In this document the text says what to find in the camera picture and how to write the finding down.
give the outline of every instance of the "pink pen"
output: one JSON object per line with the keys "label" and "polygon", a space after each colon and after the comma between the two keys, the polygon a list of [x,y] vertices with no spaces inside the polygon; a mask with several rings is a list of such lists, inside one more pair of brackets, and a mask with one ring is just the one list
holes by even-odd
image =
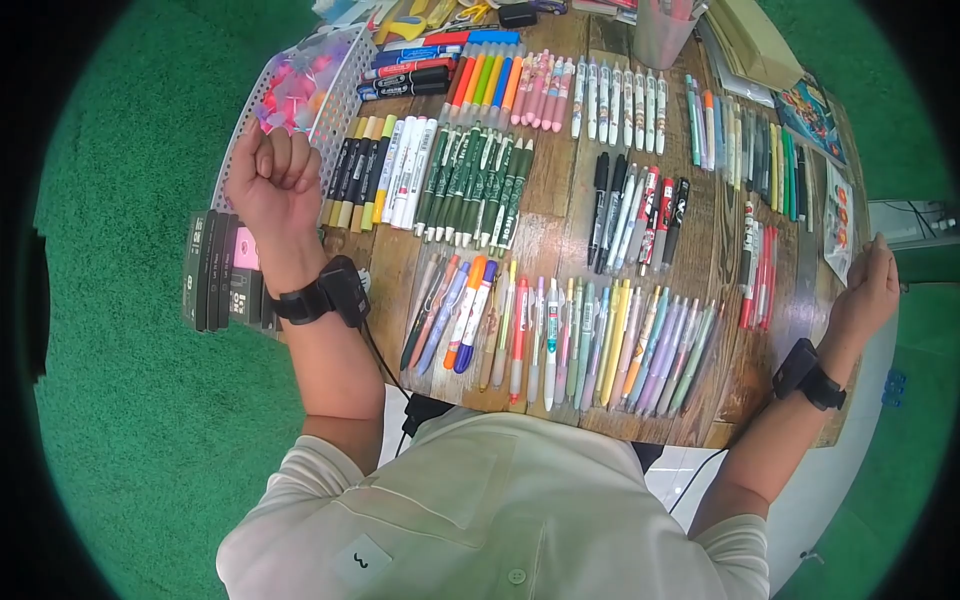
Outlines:
{"label": "pink pen", "polygon": [[577,67],[573,64],[573,59],[567,57],[566,64],[564,65],[564,74],[560,79],[560,95],[557,97],[557,107],[553,111],[553,133],[559,133],[560,129],[564,126],[566,97],[570,95],[570,80],[573,78],[573,73],[576,70]]}
{"label": "pink pen", "polygon": [[537,109],[534,111],[534,118],[530,121],[530,125],[534,129],[538,128],[540,126],[540,121],[543,120],[543,107],[546,106],[546,97],[550,91],[550,79],[553,75],[553,55],[551,54],[545,62],[546,65],[543,69],[543,79],[540,80],[541,86],[539,92],[537,87],[534,85],[534,98],[537,99]]}
{"label": "pink pen", "polygon": [[530,84],[531,73],[534,70],[534,53],[527,55],[526,59],[523,59],[523,68],[520,71],[520,83],[516,86],[516,97],[514,98],[514,113],[510,115],[510,122],[516,125],[520,122],[521,119],[526,118],[526,113],[523,112],[524,106],[523,101],[527,97],[527,85]]}
{"label": "pink pen", "polygon": [[550,85],[546,92],[546,104],[543,105],[543,120],[540,127],[549,132],[553,127],[553,113],[557,109],[557,96],[560,95],[560,78],[564,75],[564,57],[557,57],[553,63],[553,74],[550,75]]}

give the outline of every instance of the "black wrist device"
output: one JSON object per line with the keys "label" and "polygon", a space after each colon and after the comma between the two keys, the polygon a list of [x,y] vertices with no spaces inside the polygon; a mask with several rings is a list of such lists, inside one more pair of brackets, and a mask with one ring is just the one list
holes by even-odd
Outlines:
{"label": "black wrist device", "polygon": [[334,256],[317,278],[296,292],[280,294],[273,301],[279,317],[290,324],[313,323],[326,313],[336,311],[347,327],[360,328],[370,314],[370,302],[360,274],[349,256]]}
{"label": "black wrist device", "polygon": [[786,398],[794,390],[804,393],[810,403],[824,411],[843,408],[847,393],[817,363],[817,350],[806,338],[797,340],[774,374],[774,394]]}

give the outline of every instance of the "shirt button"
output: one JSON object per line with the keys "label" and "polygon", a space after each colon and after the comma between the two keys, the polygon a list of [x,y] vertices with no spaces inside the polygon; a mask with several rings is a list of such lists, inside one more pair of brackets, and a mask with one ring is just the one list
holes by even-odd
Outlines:
{"label": "shirt button", "polygon": [[527,574],[523,571],[522,568],[515,568],[514,570],[507,573],[507,579],[510,583],[515,586],[519,586],[527,579]]}

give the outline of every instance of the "red pen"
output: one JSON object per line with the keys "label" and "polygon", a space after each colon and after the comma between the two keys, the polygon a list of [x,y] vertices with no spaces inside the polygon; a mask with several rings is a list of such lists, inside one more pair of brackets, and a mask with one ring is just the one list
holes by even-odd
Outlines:
{"label": "red pen", "polygon": [[516,285],[516,312],[514,313],[514,360],[510,365],[510,403],[516,404],[520,397],[520,382],[523,378],[523,334],[527,331],[527,296],[530,287],[527,278],[521,277]]}

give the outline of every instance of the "black pen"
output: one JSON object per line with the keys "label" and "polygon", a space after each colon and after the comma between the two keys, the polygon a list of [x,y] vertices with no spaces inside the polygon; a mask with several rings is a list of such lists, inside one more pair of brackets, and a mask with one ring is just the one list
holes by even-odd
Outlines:
{"label": "black pen", "polygon": [[613,239],[613,230],[616,228],[616,218],[619,215],[620,196],[623,194],[623,182],[627,178],[627,158],[617,155],[616,165],[613,167],[613,181],[610,185],[610,201],[607,203],[607,222],[603,226],[603,236],[600,238],[600,257],[593,272],[600,275],[607,264],[607,254],[610,253],[610,244]]}
{"label": "black pen", "polygon": [[684,224],[684,212],[686,211],[686,199],[690,195],[690,181],[686,177],[681,177],[677,183],[676,204],[673,209],[673,217],[670,219],[670,229],[666,232],[666,240],[663,241],[663,266],[666,271],[673,263],[673,252],[677,249],[677,239],[680,237],[680,227]]}
{"label": "black pen", "polygon": [[597,157],[596,170],[593,172],[593,187],[596,189],[596,202],[593,207],[593,233],[587,246],[587,267],[593,266],[597,249],[600,247],[600,234],[603,233],[603,218],[607,212],[607,174],[610,171],[610,155],[603,153]]}

